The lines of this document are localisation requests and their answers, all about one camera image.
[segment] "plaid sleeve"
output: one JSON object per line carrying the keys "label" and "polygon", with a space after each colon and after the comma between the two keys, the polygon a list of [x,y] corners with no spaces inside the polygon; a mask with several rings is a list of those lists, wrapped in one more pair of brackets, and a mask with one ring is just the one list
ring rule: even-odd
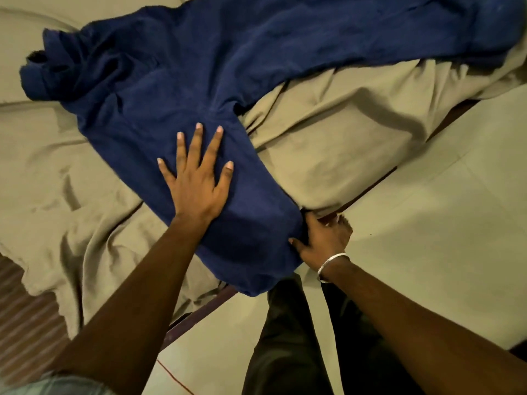
{"label": "plaid sleeve", "polygon": [[105,385],[76,376],[54,376],[4,392],[2,395],[115,395]]}

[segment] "brown striped surface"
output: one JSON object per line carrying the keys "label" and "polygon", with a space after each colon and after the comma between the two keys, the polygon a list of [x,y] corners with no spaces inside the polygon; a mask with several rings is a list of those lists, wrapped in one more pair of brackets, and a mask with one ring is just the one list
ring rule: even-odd
{"label": "brown striped surface", "polygon": [[69,342],[55,296],[31,297],[22,275],[0,255],[0,387],[35,380]]}

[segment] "silver bangle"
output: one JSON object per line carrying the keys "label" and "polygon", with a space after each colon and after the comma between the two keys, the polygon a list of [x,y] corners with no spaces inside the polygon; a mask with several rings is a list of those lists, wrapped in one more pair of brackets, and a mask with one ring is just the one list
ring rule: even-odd
{"label": "silver bangle", "polygon": [[346,258],[349,259],[349,256],[348,256],[345,252],[342,252],[342,253],[340,253],[340,254],[333,255],[331,258],[328,258],[328,259],[326,260],[326,262],[324,262],[324,263],[322,264],[322,266],[320,267],[320,269],[318,269],[318,272],[317,272],[317,280],[319,280],[321,283],[329,284],[329,281],[325,281],[325,280],[322,280],[322,279],[320,278],[320,273],[322,273],[322,270],[326,267],[326,265],[327,265],[329,262],[331,262],[333,259],[338,258],[339,256],[345,256]]}

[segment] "black trousers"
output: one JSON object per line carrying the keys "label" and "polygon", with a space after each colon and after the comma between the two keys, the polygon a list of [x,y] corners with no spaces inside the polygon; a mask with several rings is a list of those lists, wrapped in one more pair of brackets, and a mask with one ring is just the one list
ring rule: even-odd
{"label": "black trousers", "polygon": [[[322,284],[346,395],[423,394],[370,322],[333,284]],[[269,312],[243,395],[333,395],[298,275],[268,293]]]}

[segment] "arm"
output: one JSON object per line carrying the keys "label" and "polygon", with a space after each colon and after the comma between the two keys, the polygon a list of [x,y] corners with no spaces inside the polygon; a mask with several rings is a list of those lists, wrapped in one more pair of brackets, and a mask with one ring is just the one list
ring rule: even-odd
{"label": "arm", "polygon": [[[308,214],[310,245],[292,239],[315,271],[344,252],[352,233],[344,220],[329,226]],[[345,257],[324,268],[370,318],[401,363],[427,394],[527,394],[527,363],[490,341],[416,304]]]}
{"label": "arm", "polygon": [[144,389],[174,313],[188,265],[211,221],[227,200],[234,165],[228,162],[215,185],[214,163],[223,130],[218,128],[201,166],[203,128],[188,158],[178,133],[176,179],[163,160],[159,167],[177,211],[172,224],[86,327],[53,361],[50,369],[86,377],[119,395]]}

